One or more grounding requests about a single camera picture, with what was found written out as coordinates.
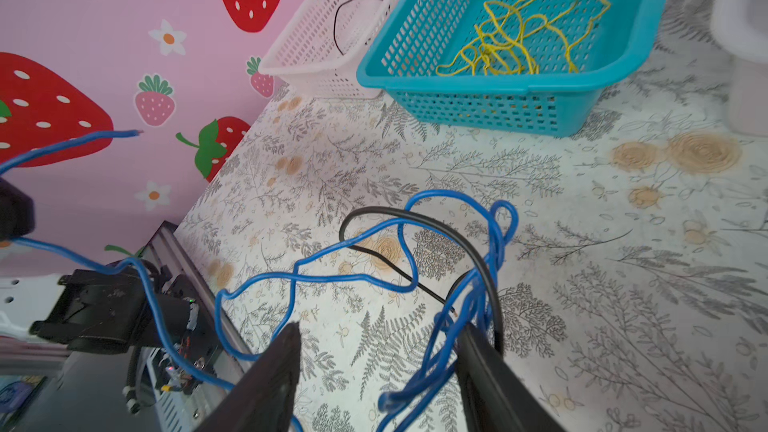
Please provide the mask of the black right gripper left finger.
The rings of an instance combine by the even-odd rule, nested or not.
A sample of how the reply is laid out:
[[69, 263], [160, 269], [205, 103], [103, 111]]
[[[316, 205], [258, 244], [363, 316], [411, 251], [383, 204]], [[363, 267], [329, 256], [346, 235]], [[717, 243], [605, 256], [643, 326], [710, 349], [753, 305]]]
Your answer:
[[287, 431], [300, 378], [299, 324], [288, 324], [198, 427], [208, 432]]

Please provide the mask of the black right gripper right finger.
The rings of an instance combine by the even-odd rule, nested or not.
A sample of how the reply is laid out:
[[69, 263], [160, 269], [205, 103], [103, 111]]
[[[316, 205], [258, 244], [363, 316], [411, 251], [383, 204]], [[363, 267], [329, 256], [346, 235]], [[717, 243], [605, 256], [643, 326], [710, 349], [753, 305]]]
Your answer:
[[457, 339], [456, 374], [467, 429], [499, 432], [564, 432], [472, 324]]

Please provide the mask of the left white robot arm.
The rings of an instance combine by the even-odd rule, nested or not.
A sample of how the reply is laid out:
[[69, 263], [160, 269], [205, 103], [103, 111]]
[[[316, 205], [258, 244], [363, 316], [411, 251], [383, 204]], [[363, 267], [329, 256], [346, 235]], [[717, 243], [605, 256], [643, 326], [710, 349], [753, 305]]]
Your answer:
[[170, 272], [129, 257], [71, 273], [1, 275], [1, 344], [122, 354], [177, 344], [197, 329], [200, 305], [167, 292]]

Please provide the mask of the left white plastic basket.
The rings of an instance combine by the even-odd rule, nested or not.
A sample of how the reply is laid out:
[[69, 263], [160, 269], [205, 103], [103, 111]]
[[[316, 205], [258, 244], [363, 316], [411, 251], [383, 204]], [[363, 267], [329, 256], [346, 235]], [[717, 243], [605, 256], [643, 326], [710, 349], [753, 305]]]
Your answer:
[[372, 99], [357, 69], [399, 0], [304, 0], [261, 59], [260, 70], [303, 95]]

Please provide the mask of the white plastic basket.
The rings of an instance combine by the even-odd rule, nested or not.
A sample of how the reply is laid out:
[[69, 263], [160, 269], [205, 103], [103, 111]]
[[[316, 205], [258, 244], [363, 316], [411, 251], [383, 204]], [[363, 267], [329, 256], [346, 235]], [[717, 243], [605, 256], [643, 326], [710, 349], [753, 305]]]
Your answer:
[[357, 69], [399, 0], [304, 0], [261, 59], [260, 70], [303, 95], [372, 99]]
[[726, 120], [736, 132], [767, 135], [767, 0], [715, 0], [716, 42], [734, 59]]

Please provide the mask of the teal plastic basket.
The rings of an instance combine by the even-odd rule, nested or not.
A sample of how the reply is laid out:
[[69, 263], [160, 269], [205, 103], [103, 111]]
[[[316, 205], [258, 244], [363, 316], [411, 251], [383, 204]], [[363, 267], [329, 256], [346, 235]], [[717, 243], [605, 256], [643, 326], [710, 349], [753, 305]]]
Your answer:
[[666, 0], [399, 0], [357, 77], [416, 119], [556, 137], [649, 57]]

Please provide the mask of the right white plastic basket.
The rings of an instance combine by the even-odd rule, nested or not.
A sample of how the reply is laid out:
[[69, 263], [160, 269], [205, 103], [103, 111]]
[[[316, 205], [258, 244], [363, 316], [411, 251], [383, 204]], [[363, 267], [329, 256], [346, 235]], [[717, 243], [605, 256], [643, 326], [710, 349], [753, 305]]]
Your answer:
[[734, 59], [726, 120], [736, 132], [767, 135], [767, 0], [715, 0], [716, 42]]

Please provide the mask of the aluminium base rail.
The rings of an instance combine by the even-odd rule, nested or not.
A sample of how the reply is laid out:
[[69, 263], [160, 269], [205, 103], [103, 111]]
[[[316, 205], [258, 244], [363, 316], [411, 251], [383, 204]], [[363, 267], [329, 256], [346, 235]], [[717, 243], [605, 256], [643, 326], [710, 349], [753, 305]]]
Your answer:
[[[177, 353], [199, 371], [235, 384], [251, 364], [221, 345], [214, 324], [214, 294], [174, 236], [176, 228], [163, 222], [137, 257], [160, 280], [157, 301]], [[155, 416], [161, 431], [193, 431], [227, 391], [182, 369], [163, 348], [153, 320], [145, 331], [148, 337], [130, 349], [123, 389], [127, 408], [134, 415]]]

